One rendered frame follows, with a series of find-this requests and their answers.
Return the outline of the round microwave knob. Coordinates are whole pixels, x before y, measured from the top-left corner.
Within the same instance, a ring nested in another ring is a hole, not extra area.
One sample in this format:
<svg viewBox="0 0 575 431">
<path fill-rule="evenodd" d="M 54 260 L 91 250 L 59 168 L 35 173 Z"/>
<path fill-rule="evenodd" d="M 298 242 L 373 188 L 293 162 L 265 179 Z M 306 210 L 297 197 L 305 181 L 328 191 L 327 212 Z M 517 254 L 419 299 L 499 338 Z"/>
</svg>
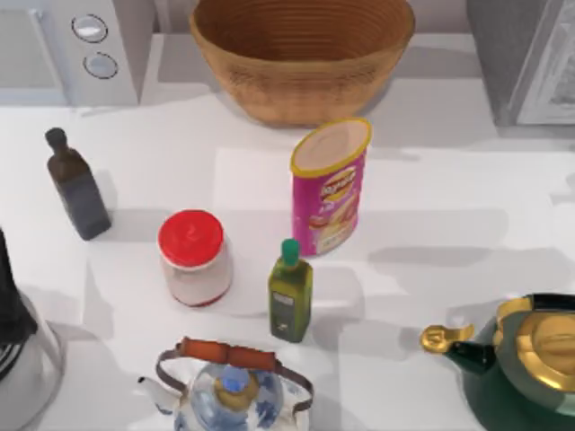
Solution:
<svg viewBox="0 0 575 431">
<path fill-rule="evenodd" d="M 119 71 L 117 61 L 103 52 L 95 52 L 86 56 L 83 60 L 83 66 L 86 73 L 100 80 L 111 79 Z"/>
<path fill-rule="evenodd" d="M 72 32 L 86 43 L 101 43 L 109 33 L 106 22 L 95 14 L 76 16 L 71 21 Z"/>
</svg>

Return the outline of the green and gold kettle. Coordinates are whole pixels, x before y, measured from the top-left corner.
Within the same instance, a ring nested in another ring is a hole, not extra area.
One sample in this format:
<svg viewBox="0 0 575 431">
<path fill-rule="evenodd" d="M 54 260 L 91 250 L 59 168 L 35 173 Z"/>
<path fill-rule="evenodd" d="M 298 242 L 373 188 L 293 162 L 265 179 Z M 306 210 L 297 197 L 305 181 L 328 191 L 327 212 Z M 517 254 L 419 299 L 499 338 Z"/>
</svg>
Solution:
<svg viewBox="0 0 575 431">
<path fill-rule="evenodd" d="M 575 295 L 512 298 L 480 333 L 430 325 L 420 345 L 461 369 L 484 431 L 575 431 Z"/>
</svg>

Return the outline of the blue and white teapot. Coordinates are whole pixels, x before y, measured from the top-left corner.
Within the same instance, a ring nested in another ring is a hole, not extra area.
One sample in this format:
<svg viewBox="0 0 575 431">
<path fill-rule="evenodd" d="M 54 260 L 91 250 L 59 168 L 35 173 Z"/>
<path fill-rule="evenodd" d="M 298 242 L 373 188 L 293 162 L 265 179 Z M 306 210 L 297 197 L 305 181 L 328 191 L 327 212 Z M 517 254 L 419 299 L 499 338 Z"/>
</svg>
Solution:
<svg viewBox="0 0 575 431">
<path fill-rule="evenodd" d="M 138 388 L 173 431 L 312 431 L 314 386 L 272 352 L 182 339 Z"/>
</svg>

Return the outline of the white jar with red lid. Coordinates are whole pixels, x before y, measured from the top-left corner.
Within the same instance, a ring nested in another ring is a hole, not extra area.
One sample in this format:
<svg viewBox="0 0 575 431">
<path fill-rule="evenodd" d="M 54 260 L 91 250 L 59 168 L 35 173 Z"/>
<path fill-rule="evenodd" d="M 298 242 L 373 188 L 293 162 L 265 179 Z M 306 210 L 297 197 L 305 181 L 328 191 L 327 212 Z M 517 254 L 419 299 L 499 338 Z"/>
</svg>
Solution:
<svg viewBox="0 0 575 431">
<path fill-rule="evenodd" d="M 202 209 L 184 209 L 165 219 L 157 234 L 165 283 L 189 307 L 208 306 L 232 285 L 233 265 L 223 225 Z"/>
</svg>

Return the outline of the green oil bottle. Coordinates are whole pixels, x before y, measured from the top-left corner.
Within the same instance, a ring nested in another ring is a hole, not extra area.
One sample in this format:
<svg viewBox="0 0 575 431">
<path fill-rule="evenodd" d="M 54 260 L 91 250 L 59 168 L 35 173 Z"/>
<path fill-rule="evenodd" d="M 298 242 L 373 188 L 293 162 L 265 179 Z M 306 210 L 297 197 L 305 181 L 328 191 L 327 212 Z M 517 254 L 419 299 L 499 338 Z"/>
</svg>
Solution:
<svg viewBox="0 0 575 431">
<path fill-rule="evenodd" d="M 299 242 L 289 238 L 268 280 L 270 332 L 290 343 L 303 340 L 311 320 L 314 272 L 300 257 Z"/>
</svg>

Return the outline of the woven brown basket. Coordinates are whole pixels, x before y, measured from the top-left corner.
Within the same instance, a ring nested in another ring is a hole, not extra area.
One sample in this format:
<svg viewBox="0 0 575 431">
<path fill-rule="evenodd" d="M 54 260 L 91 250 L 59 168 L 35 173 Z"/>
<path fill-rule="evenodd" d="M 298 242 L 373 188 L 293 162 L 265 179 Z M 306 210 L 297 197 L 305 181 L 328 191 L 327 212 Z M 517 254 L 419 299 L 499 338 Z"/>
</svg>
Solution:
<svg viewBox="0 0 575 431">
<path fill-rule="evenodd" d="M 274 126 L 363 110 L 415 30 L 408 0 L 199 0 L 189 22 L 220 87 Z"/>
</svg>

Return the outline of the pink and yellow can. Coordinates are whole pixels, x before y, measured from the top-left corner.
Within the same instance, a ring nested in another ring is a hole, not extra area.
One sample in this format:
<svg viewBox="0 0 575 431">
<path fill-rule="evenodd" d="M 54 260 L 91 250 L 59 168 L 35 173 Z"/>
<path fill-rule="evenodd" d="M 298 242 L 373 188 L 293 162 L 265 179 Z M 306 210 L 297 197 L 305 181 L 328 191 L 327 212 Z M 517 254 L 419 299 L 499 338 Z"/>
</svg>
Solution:
<svg viewBox="0 0 575 431">
<path fill-rule="evenodd" d="M 292 236 L 305 257 L 339 247 L 358 224 L 372 126 L 362 118 L 326 123 L 305 136 L 291 159 Z"/>
</svg>

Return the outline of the pale microwave oven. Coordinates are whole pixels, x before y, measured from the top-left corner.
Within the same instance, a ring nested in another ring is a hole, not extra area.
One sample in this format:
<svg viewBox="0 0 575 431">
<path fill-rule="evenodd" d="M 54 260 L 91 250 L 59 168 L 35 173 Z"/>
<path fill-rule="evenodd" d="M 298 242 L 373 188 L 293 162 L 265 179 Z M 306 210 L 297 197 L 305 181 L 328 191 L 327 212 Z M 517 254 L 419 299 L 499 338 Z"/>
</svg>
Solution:
<svg viewBox="0 0 575 431">
<path fill-rule="evenodd" d="M 72 32 L 72 19 L 85 14 L 106 22 L 101 43 Z M 154 0 L 0 0 L 0 106 L 137 105 L 155 24 Z M 85 72 L 95 52 L 117 61 L 113 78 Z"/>
</svg>

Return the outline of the dark brown bottle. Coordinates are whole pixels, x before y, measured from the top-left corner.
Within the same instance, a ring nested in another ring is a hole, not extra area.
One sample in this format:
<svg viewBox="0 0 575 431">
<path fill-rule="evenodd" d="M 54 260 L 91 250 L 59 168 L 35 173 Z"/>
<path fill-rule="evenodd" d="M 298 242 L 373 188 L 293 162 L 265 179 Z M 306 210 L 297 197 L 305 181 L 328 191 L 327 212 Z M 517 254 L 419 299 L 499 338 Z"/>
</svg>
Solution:
<svg viewBox="0 0 575 431">
<path fill-rule="evenodd" d="M 62 128 L 49 129 L 45 139 L 53 152 L 47 167 L 66 214 L 79 236 L 90 241 L 111 228 L 93 172 L 83 156 L 68 145 Z"/>
</svg>

